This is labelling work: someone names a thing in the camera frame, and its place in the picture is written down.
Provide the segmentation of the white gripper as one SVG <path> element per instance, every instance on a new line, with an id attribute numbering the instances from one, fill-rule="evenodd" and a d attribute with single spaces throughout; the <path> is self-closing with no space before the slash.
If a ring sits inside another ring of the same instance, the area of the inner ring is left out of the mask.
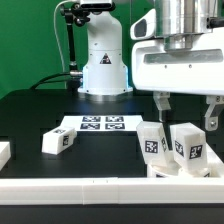
<path id="1" fill-rule="evenodd" d="M 162 40 L 138 42 L 132 50 L 132 79 L 138 90 L 155 91 L 160 122 L 171 109 L 169 92 L 218 95 L 206 97 L 205 129 L 215 131 L 224 110 L 224 35 L 199 35 L 191 50 L 171 52 Z"/>

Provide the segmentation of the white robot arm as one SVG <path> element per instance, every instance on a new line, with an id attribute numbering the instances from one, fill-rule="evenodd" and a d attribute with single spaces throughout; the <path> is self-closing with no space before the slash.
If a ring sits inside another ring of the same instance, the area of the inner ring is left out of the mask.
<path id="1" fill-rule="evenodd" d="M 88 62 L 83 93 L 119 95 L 131 88 L 122 60 L 122 27 L 111 16 L 112 0 L 81 0 L 89 19 Z M 134 88 L 151 91 L 159 111 L 168 95 L 205 95 L 205 129 L 218 127 L 224 108 L 224 18 L 222 0 L 153 0 L 153 8 L 132 24 L 131 74 Z"/>

